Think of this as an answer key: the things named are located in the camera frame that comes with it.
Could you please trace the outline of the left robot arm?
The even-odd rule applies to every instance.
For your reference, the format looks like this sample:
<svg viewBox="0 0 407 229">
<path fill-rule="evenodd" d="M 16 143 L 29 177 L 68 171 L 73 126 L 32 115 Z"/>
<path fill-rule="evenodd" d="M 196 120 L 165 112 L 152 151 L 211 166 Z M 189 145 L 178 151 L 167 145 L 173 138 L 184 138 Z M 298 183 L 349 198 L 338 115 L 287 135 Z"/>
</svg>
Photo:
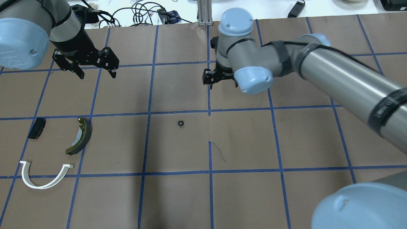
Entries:
<svg viewBox="0 0 407 229">
<path fill-rule="evenodd" d="M 95 66 L 116 78 L 119 59 L 110 47 L 98 50 L 85 31 L 99 16 L 115 19 L 88 4 L 70 6 L 65 0 L 2 0 L 0 63 L 8 69 L 32 70 L 42 63 L 49 44 L 53 61 L 62 71 L 84 78 L 81 66 Z"/>
</svg>

